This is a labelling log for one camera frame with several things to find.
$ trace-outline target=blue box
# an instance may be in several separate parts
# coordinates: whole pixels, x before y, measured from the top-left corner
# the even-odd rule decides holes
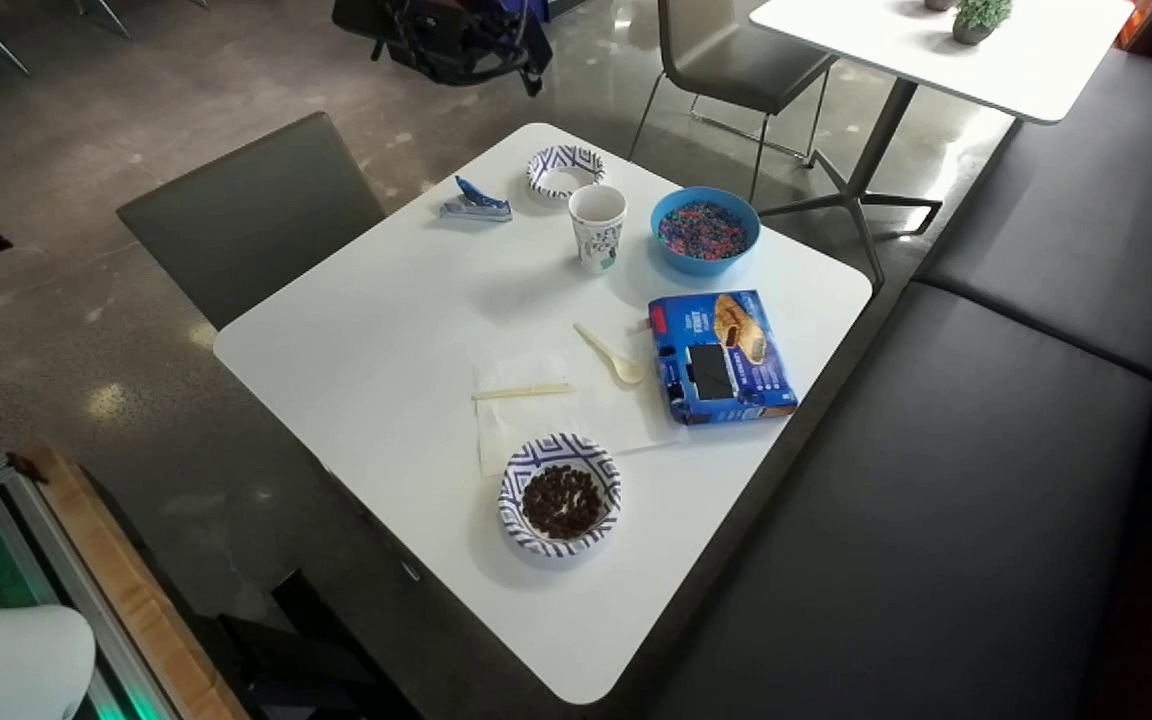
[[[684,423],[790,416],[790,388],[759,293],[661,296],[647,305],[661,388]]]

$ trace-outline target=cup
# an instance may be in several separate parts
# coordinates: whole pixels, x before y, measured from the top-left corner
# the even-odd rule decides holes
[[[575,261],[584,272],[606,272],[617,266],[625,231],[625,197],[609,183],[588,183],[567,197],[567,217],[575,231]]]

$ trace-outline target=square table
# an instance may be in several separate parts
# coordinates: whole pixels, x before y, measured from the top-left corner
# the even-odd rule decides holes
[[[949,38],[956,11],[928,11],[925,0],[770,0],[747,20],[781,38],[796,38],[826,53],[892,74],[889,103],[843,180],[829,159],[826,174],[839,183],[836,197],[774,209],[804,211],[843,205],[866,230],[862,205],[928,209],[925,231],[941,199],[868,197],[918,85],[989,103],[1037,126],[1059,126],[1094,81],[1099,55],[1123,29],[1130,0],[1018,0],[1014,20],[984,46],[965,48]]]
[[[620,261],[581,275],[565,209],[529,199],[525,169],[552,144],[584,142],[529,126],[456,174],[513,197],[513,226],[439,222],[435,209],[456,197],[439,180],[230,325],[217,357],[559,700],[593,704],[620,682],[784,419],[688,429],[669,448],[612,453],[625,484],[612,537],[575,569],[539,569],[504,541],[501,478],[476,461],[476,370],[543,347],[567,357],[575,392],[617,392],[575,322],[634,330],[655,296],[755,287],[809,398],[872,284],[774,230],[731,275],[675,280],[647,255],[647,211],[675,183],[600,148],[606,183],[629,197],[629,226]]]

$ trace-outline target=small bowl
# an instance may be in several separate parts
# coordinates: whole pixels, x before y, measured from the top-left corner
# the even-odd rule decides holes
[[[669,226],[682,211],[698,211],[698,226],[711,222],[711,226],[737,226],[731,231],[699,231],[699,236],[669,236]],[[652,209],[652,236],[661,243],[665,266],[673,266],[684,275],[726,275],[740,255],[751,252],[751,243],[759,242],[759,211],[747,209],[740,197],[719,191],[719,187],[682,187],[669,191],[655,209]]]
[[[588,511],[588,526],[571,530],[571,532],[552,532],[552,526],[565,526],[565,522],[575,522],[571,511],[556,511],[550,522],[538,522],[529,516],[529,488],[539,482],[550,484],[567,484],[571,482],[588,482],[588,498],[584,501],[595,501],[595,507]],[[508,466],[504,466],[504,478],[501,478],[501,530],[513,546],[520,546],[525,551],[534,555],[543,555],[543,562],[575,562],[584,551],[593,551],[595,546],[606,546],[606,537],[612,532],[617,526],[617,511],[620,511],[620,478],[612,468],[612,461],[571,438],[571,432],[559,432],[559,438],[543,438],[538,444],[525,444]]]
[[[556,144],[534,155],[529,180],[539,197],[567,199],[575,187],[606,180],[606,159],[575,144]]]

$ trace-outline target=black bag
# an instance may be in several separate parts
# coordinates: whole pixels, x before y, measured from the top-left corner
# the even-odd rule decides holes
[[[435,85],[481,85],[520,74],[529,95],[552,61],[550,38],[534,11],[508,15],[496,0],[337,0],[333,20],[374,38],[394,61]]]

